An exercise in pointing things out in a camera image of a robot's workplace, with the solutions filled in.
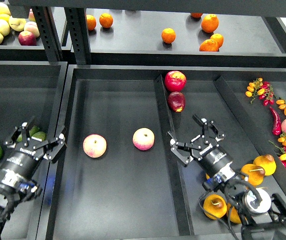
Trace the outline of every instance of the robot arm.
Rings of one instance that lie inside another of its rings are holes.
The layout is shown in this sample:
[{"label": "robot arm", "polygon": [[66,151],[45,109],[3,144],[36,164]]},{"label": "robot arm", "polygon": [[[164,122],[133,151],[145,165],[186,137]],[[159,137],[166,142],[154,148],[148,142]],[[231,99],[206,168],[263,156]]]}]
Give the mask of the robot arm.
[{"label": "robot arm", "polygon": [[[41,161],[56,162],[58,153],[66,147],[65,127],[58,129],[55,137],[41,141],[29,135],[34,121],[32,118],[15,127],[4,141],[4,145],[14,151],[1,165],[5,176],[0,182],[0,235],[18,204],[40,196],[42,188],[32,177]],[[22,141],[16,142],[20,134]]]},{"label": "robot arm", "polygon": [[[171,151],[185,166],[197,162],[210,177],[203,183],[204,189],[208,193],[220,190],[235,207],[242,223],[243,240],[286,240],[286,205],[279,195],[273,194],[271,198],[266,191],[247,182],[248,176],[230,167],[232,157],[218,144],[225,134],[218,130],[214,121],[207,122],[197,115],[193,115],[193,119],[202,127],[202,134],[186,143],[179,142],[168,132]],[[180,150],[188,152],[189,156],[182,155]],[[257,224],[253,217],[264,213],[269,214],[271,222]]]}]

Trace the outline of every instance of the shelf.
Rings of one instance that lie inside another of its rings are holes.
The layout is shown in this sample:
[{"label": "shelf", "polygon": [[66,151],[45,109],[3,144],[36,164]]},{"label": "shelf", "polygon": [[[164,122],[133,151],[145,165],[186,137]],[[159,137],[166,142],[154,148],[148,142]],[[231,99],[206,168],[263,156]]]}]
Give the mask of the shelf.
[{"label": "shelf", "polygon": [[[70,38],[66,39],[66,16],[64,8],[53,7],[52,13],[62,51],[70,52],[72,43]],[[0,44],[0,61],[47,61],[41,37],[36,39],[37,46],[21,46],[18,41],[19,33],[11,29],[10,34],[4,37],[3,42]]]},{"label": "shelf", "polygon": [[[5,152],[0,166],[12,152],[3,145],[3,141],[15,126],[21,126],[35,116],[35,124],[42,131],[47,132],[49,137],[54,134],[66,67],[65,62],[0,61],[0,144]],[[49,162],[43,161],[34,175],[43,188],[48,167]],[[4,173],[0,170],[0,181],[3,177]],[[2,239],[35,239],[41,209],[42,196],[18,205],[5,225]]]},{"label": "shelf", "polygon": [[[179,207],[185,206],[186,217],[191,219],[191,234],[196,239],[214,240],[218,234],[231,238],[224,226],[209,220],[198,206],[206,179],[200,166],[192,162],[188,167],[178,164],[173,169],[179,159],[168,154],[166,132],[170,129],[166,122],[172,118],[177,137],[188,142],[200,133],[193,114],[216,121],[226,134],[221,146],[234,158],[234,169],[263,153],[274,154],[268,142],[259,149],[249,137],[248,129],[215,80],[224,77],[238,90],[234,84],[248,84],[258,76],[282,81],[286,69],[179,67],[188,79],[182,91],[186,107],[182,113],[165,117],[166,109],[158,107],[164,93],[162,96],[156,89],[161,84],[160,75],[170,70],[165,66],[69,66],[59,118],[70,126],[69,147],[64,161],[58,162],[58,170],[52,172],[60,190],[53,194],[56,223],[48,236],[189,239],[180,234],[182,221],[177,220],[182,219],[183,213]],[[156,137],[154,147],[147,152],[132,144],[133,132],[142,127],[152,129]],[[108,143],[106,153],[99,159],[91,159],[83,152],[84,138],[93,133],[104,136]],[[280,165],[260,187],[266,187],[270,195],[279,193],[286,202],[286,170]],[[175,196],[178,192],[173,182],[180,177],[173,178],[173,171],[180,173],[184,198]],[[258,219],[264,221],[266,216]],[[240,233],[240,226],[233,228]]]}]

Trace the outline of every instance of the wire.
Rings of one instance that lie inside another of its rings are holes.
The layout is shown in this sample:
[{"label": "wire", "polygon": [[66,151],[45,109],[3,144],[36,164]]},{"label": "wire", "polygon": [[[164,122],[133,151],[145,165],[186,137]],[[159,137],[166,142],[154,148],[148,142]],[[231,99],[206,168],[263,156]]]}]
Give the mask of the wire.
[{"label": "wire", "polygon": [[230,225],[230,212],[231,212],[231,209],[232,207],[229,209],[229,214],[228,214],[228,221],[229,221],[229,224],[227,224],[223,219],[220,219],[218,218],[217,216],[211,214],[210,212],[206,211],[202,204],[201,204],[201,201],[206,198],[206,196],[210,193],[210,191],[206,191],[205,193],[203,193],[202,196],[199,197],[198,199],[198,205],[200,206],[200,208],[207,214],[211,215],[213,218],[215,218],[216,220],[218,220],[220,223],[224,224],[224,226],[228,229],[228,231],[231,233],[231,235],[235,238],[235,240],[239,240],[238,237],[236,236],[236,233],[234,232],[232,226]]}]

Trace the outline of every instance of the dark red apple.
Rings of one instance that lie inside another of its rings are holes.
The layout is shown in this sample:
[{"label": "dark red apple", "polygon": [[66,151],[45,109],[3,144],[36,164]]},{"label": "dark red apple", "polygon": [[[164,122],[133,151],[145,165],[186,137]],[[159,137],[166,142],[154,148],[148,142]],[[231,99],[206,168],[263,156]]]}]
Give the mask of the dark red apple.
[{"label": "dark red apple", "polygon": [[186,76],[180,71],[170,71],[165,76],[165,86],[170,92],[180,92],[185,87]]},{"label": "dark red apple", "polygon": [[35,35],[30,31],[22,31],[18,36],[18,41],[22,46],[37,46]]},{"label": "dark red apple", "polygon": [[174,112],[180,113],[185,108],[185,96],[178,91],[171,92],[167,103]]}]

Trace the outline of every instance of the cable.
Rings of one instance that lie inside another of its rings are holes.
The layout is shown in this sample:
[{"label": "cable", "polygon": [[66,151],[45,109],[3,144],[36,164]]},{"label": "cable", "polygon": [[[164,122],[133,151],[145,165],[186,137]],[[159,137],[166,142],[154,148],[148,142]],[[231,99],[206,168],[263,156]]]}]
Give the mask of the cable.
[{"label": "cable", "polygon": [[230,225],[228,225],[226,222],[224,222],[224,220],[218,218],[217,216],[211,214],[210,212],[206,211],[202,204],[201,201],[210,193],[210,191],[206,191],[205,193],[203,193],[203,195],[201,195],[198,199],[198,205],[200,206],[200,208],[207,214],[211,215],[213,218],[215,218],[216,220],[218,220],[220,223],[224,224],[224,226],[228,229],[228,231],[231,233],[231,235],[235,238],[235,240],[239,240],[238,237],[236,236],[234,230],[232,229],[232,227]]}]

